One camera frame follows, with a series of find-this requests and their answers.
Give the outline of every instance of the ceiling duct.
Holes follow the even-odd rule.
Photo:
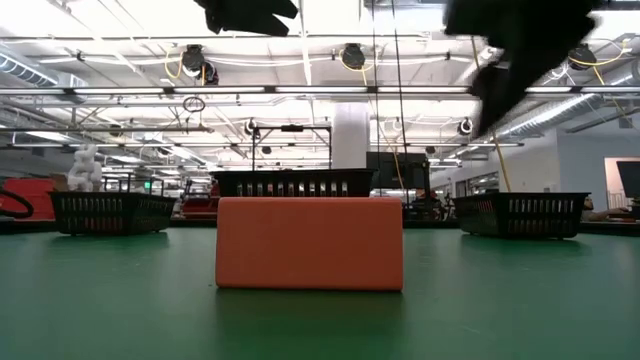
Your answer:
[[[42,88],[76,88],[88,85],[86,81],[73,74],[46,69],[3,46],[0,46],[0,71]],[[63,99],[71,100],[74,103],[82,103],[86,100],[86,97],[74,95],[65,96]]]
[[[16,76],[37,87],[58,85],[58,76],[52,71],[33,64],[31,60],[5,47],[0,47],[0,71]]]
[[[636,58],[610,71],[604,75],[604,81],[607,85],[612,86],[640,85],[640,60]],[[598,86],[600,82],[593,81],[588,85]],[[566,121],[584,115],[592,109],[601,108],[603,105],[605,105],[604,97],[597,94],[585,94],[562,102],[547,103],[508,121],[496,133],[498,138],[506,135],[525,137],[541,134]]]

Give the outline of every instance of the orange block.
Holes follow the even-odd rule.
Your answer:
[[[219,287],[402,290],[402,202],[222,198]]]

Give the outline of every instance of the pillar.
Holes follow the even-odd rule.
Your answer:
[[[369,105],[337,103],[332,123],[333,169],[367,167],[369,148]]]

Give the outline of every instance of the black basket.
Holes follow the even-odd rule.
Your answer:
[[[453,199],[463,231],[498,237],[571,238],[588,193],[492,193]]]
[[[368,197],[374,170],[221,171],[220,196]]]
[[[51,192],[63,234],[130,235],[164,230],[176,199],[138,193]]]

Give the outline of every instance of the pole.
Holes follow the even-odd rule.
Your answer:
[[[329,170],[333,168],[333,133],[331,129],[329,131]]]

